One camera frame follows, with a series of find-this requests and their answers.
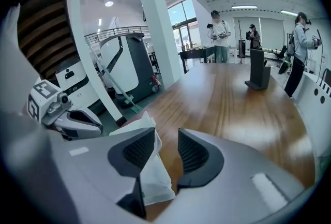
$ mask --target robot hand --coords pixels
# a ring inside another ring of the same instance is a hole
[[[55,127],[65,139],[95,138],[103,131],[90,109],[73,106],[68,95],[47,80],[37,81],[30,91],[27,112],[46,127]]]
[[[216,39],[217,39],[217,35],[216,35],[215,33],[212,33],[212,35],[211,35],[211,39],[212,39],[212,40],[216,40]]]
[[[219,36],[219,38],[221,38],[221,39],[223,39],[223,38],[225,38],[226,37],[226,32],[225,31],[223,31],[223,32],[221,32],[218,36]]]

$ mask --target jeans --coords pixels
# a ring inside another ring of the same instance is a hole
[[[298,58],[294,57],[292,72],[285,87],[285,92],[288,94],[289,97],[292,97],[293,93],[298,87],[301,77],[304,73],[304,69],[305,64],[302,63],[301,60],[299,60]]]
[[[228,47],[215,46],[217,51],[217,63],[226,63],[228,61]]]

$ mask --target white shirt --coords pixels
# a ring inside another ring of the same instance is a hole
[[[307,39],[304,32],[304,26],[297,23],[294,29],[294,56],[296,56],[302,63],[306,63],[307,50],[314,48],[314,41]]]
[[[226,36],[224,38],[219,38],[218,36],[223,31],[225,31],[226,33],[230,33],[230,27],[227,21],[224,21],[224,25],[222,20],[220,20],[219,23],[213,22],[213,32],[217,35],[217,39],[214,40],[214,45],[220,47],[228,47],[229,46],[228,37]]]

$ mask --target person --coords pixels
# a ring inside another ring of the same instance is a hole
[[[218,11],[212,11],[211,15],[213,19],[213,33],[215,34],[214,44],[217,48],[217,62],[226,63],[228,61],[228,52],[230,47],[228,43],[228,37],[231,35],[230,27],[226,21],[221,19]]]
[[[261,49],[260,48],[261,38],[259,32],[257,31],[254,24],[251,24],[249,28],[252,30],[250,34],[250,48]]]
[[[321,41],[307,39],[305,34],[306,24],[310,23],[303,12],[299,12],[295,19],[294,28],[294,59],[292,72],[285,87],[285,92],[291,98],[299,85],[307,64],[308,49],[316,49]]]

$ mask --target sticker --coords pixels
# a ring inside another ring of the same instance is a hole
[[[85,152],[88,152],[88,148],[87,147],[76,148],[75,150],[69,151],[69,153],[70,153],[71,156],[80,155],[80,154],[83,154]]]
[[[33,99],[31,94],[29,94],[28,97],[27,111],[29,112],[32,118],[39,121],[39,105],[37,105],[36,101]]]
[[[129,101],[128,99],[126,99],[126,100],[124,101],[124,103],[128,104],[128,103],[130,103],[130,101]]]
[[[57,90],[48,85],[46,81],[36,84],[33,86],[33,89],[35,89],[45,99],[48,99],[57,93]]]

